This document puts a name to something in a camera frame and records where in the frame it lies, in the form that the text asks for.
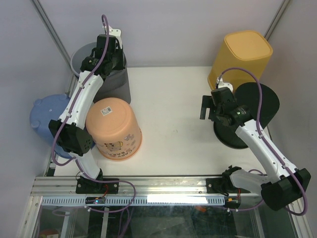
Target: white wall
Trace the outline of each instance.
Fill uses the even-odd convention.
[[[122,30],[129,66],[210,66],[223,37],[264,34],[282,0],[41,0],[70,55],[103,33],[101,14]]]
[[[279,96],[272,138],[312,180],[307,190],[308,219],[317,236],[317,2],[294,0],[273,33],[273,56],[262,77]]]
[[[0,6],[0,237],[17,235],[49,146],[32,131],[33,101],[62,93],[70,71],[30,1]]]

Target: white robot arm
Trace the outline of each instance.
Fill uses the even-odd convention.
[[[203,96],[201,119],[205,119],[206,108],[210,108],[209,119],[229,126],[246,143],[267,174],[256,175],[240,167],[229,167],[222,174],[222,185],[225,184],[227,188],[243,188],[261,195],[274,211],[302,197],[294,177],[306,190],[311,178],[309,172],[306,169],[299,170],[279,151],[262,127],[257,127],[249,108],[237,105],[229,88],[218,88],[212,90],[211,96]]]
[[[109,27],[108,34],[97,37],[97,44],[92,54],[82,61],[80,68],[82,72],[79,74],[69,104],[59,119],[51,120],[49,124],[57,144],[76,158],[83,172],[93,179],[102,177],[102,171],[93,159],[91,153],[93,139],[84,130],[85,121],[93,99],[106,77],[113,70],[125,68],[120,35],[120,30]]]

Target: black round lid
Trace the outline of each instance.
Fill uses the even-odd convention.
[[[279,109],[279,99],[269,87],[261,84],[261,88],[263,98],[260,123],[265,128]],[[234,96],[238,105],[246,105],[250,108],[251,116],[256,120],[260,100],[258,85],[256,83],[244,83],[237,88]],[[236,135],[235,129],[233,126],[226,127],[218,122],[213,123],[213,130],[223,144],[235,149],[247,148],[243,140]]]
[[[265,128],[279,109],[279,99],[276,93],[269,87],[261,84],[261,88],[263,99],[260,123],[261,126]],[[251,116],[256,120],[260,100],[257,83],[244,83],[240,85],[234,93],[234,96],[238,105],[247,105],[250,108]]]

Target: metal frame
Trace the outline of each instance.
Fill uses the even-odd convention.
[[[220,176],[188,176],[188,177],[116,177],[120,180],[127,180],[133,183],[137,190],[137,196],[147,196],[149,194],[182,194],[191,196],[210,196],[207,193],[206,179],[219,178]],[[36,232],[37,217],[40,212],[40,204],[43,196],[67,196],[71,198],[80,198],[84,194],[76,194],[77,180],[76,177],[37,177],[31,191],[31,197],[27,204],[27,209],[23,217],[23,225],[19,230],[19,238],[31,238]],[[124,183],[119,184],[118,194],[113,196],[131,196],[133,189],[130,185]],[[85,194],[86,196],[99,196],[102,194]],[[222,194],[212,194],[213,196],[223,196]],[[242,193],[242,197],[254,202],[258,196],[254,193]],[[296,212],[302,209],[300,201],[294,202],[290,208]],[[261,218],[254,211],[254,222],[260,237],[263,237],[261,232]],[[290,216],[293,222],[294,230],[299,238],[313,237],[308,221],[305,216],[297,217]]]
[[[188,176],[188,177],[106,177],[109,179],[127,180],[133,183],[138,196],[149,194],[182,194],[194,196],[210,196],[207,193],[206,179],[220,178],[220,176]],[[35,178],[31,196],[82,196],[76,194],[77,180],[75,177],[37,177]],[[133,188],[125,183],[119,183],[116,196],[132,196]],[[246,193],[244,196],[258,196]]]
[[[61,53],[61,55],[63,56],[66,64],[68,65],[68,67],[71,69],[70,67],[70,56],[63,44],[63,42],[61,41],[61,39],[59,38],[59,35],[57,34],[53,24],[51,23],[48,15],[45,12],[45,9],[43,8],[42,4],[40,3],[39,0],[31,0],[31,3],[34,6],[34,9],[36,10],[36,12],[39,14],[40,19],[42,20],[43,24],[45,25],[48,33],[50,34],[51,38],[53,39],[54,43],[56,44],[56,47],[58,48],[59,52]]]
[[[264,34],[264,38],[268,41],[273,34],[274,30],[276,29],[276,26],[280,22],[282,16],[286,12],[288,6],[291,4],[292,0],[284,0],[280,7],[278,8],[270,26],[268,27],[266,33]]]

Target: yellow plastic container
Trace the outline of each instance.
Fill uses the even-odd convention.
[[[218,55],[208,76],[208,84],[213,90],[217,77],[229,67],[242,67],[261,77],[273,49],[267,40],[256,31],[240,31],[225,36]],[[240,70],[228,71],[223,81],[230,82],[235,91],[241,84],[254,79]]]

